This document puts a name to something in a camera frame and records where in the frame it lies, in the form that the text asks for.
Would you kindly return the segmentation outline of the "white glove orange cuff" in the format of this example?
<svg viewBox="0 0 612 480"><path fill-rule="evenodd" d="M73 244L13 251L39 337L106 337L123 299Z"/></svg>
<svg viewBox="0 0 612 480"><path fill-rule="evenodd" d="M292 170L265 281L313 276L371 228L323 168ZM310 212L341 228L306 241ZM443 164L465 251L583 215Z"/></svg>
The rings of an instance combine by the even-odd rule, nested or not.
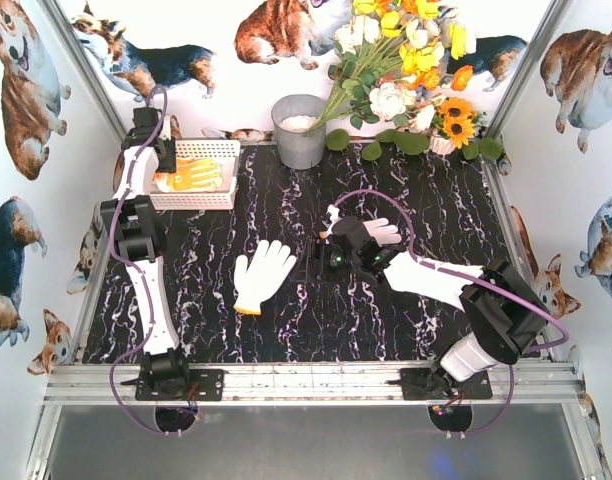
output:
<svg viewBox="0 0 612 480"><path fill-rule="evenodd" d="M331 225L325 230L319 233L321 239L326 239L333 230L333 226L340 222L349 223L355 221L355 217L342 217L336 221L333 221ZM391 224L386 218L378 218L368 221L356 220L361 226L363 226L367 233L374 238L377 243L381 246L399 244L402 241L402 236L399 233L398 227Z"/></svg>
<svg viewBox="0 0 612 480"><path fill-rule="evenodd" d="M180 158L175 173L156 173L153 182L162 192L215 192L223 184L222 169L213 159Z"/></svg>

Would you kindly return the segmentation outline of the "white glove orange cuff top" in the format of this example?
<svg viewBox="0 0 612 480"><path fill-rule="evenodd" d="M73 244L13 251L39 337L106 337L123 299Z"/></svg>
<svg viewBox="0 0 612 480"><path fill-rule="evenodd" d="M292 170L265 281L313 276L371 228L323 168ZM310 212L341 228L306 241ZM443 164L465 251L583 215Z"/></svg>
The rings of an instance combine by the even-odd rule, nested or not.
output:
<svg viewBox="0 0 612 480"><path fill-rule="evenodd" d="M333 230L333 226L340 222L349 223L355 221L355 217L342 217L336 221L333 221L331 225L325 230L319 233L321 239L326 239ZM378 218L368 221L356 220L361 226L363 226L367 233L374 238L377 243L381 246L399 244L402 241L402 236L399 233L398 227L391 224L386 218Z"/></svg>

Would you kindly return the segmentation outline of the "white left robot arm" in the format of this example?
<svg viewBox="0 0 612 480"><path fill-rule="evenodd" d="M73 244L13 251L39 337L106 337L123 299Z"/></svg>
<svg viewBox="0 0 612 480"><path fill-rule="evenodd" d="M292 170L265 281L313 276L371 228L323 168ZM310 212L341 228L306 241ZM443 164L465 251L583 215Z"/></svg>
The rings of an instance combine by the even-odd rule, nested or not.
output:
<svg viewBox="0 0 612 480"><path fill-rule="evenodd" d="M175 159L175 139L167 127L162 110L133 110L133 128L121 145L124 165L116 192L100 206L110 253L129 275L142 322L140 371L130 382L138 400L176 400L191 387L164 285L165 232L150 198L156 171Z"/></svg>

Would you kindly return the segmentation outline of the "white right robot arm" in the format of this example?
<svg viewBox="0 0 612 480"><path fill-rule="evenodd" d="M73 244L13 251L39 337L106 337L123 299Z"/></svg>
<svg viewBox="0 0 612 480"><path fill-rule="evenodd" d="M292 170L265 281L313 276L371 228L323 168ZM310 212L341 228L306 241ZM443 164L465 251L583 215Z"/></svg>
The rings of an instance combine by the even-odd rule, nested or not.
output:
<svg viewBox="0 0 612 480"><path fill-rule="evenodd" d="M509 262L479 267L413 257L397 227L384 218L332 220L327 230L307 239L290 276L295 283L313 284L350 278L438 300L465 315L469 333L431 369L431 378L445 384L462 383L498 364L516 364L550 319Z"/></svg>

